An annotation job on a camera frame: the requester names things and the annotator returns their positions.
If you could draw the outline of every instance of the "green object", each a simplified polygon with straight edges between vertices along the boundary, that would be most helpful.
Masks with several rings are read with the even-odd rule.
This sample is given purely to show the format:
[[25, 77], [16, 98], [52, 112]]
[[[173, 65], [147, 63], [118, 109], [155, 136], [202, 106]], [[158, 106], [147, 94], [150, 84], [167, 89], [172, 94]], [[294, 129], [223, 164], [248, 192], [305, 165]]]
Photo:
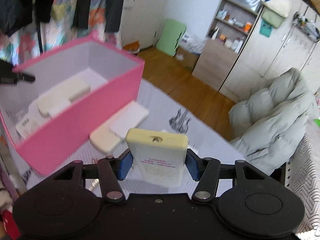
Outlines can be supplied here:
[[285, 18], [281, 17], [274, 11], [271, 11], [269, 8], [265, 7], [262, 12], [262, 19], [267, 23], [271, 24], [274, 28], [279, 28]]
[[315, 119], [315, 122], [320, 127], [320, 119]]
[[181, 22], [166, 19], [161, 37], [156, 48], [173, 57], [186, 31], [187, 26]]
[[273, 27], [271, 24], [262, 20], [261, 27], [260, 27], [260, 34], [269, 38], [272, 32], [272, 29]]

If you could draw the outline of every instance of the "wooden floor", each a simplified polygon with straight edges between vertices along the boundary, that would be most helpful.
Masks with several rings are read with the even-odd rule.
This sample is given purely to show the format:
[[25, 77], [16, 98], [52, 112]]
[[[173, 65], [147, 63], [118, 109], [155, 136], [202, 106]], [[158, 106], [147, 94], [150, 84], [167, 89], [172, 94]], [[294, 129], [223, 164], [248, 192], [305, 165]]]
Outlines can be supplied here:
[[179, 61], [150, 48], [139, 53], [145, 60], [143, 78], [160, 88], [226, 140], [232, 139], [228, 112], [234, 103], [191, 75]]

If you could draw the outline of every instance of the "green folding board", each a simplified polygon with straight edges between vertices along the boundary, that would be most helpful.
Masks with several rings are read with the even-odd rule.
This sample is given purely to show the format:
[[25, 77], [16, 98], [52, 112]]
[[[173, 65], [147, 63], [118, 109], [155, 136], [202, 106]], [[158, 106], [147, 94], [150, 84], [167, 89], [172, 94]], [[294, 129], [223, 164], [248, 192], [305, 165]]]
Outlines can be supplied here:
[[173, 57], [186, 28], [187, 26], [181, 22], [166, 19], [156, 48]]

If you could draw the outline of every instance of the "red fabric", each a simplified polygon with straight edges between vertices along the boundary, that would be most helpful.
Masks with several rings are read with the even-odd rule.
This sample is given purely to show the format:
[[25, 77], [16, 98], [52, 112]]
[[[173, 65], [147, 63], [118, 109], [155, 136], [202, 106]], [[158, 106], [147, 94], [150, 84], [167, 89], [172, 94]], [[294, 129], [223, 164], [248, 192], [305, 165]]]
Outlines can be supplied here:
[[11, 237], [12, 240], [18, 239], [21, 234], [16, 223], [13, 220], [12, 213], [8, 210], [2, 212], [3, 225], [7, 234]]

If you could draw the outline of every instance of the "white wall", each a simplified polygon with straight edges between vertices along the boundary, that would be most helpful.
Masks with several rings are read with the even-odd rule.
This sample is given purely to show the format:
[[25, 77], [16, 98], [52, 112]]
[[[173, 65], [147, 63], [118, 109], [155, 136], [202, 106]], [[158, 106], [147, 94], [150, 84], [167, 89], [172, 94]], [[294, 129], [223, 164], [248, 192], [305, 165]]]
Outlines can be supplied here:
[[167, 0], [164, 18], [187, 25], [187, 31], [204, 38], [221, 0]]

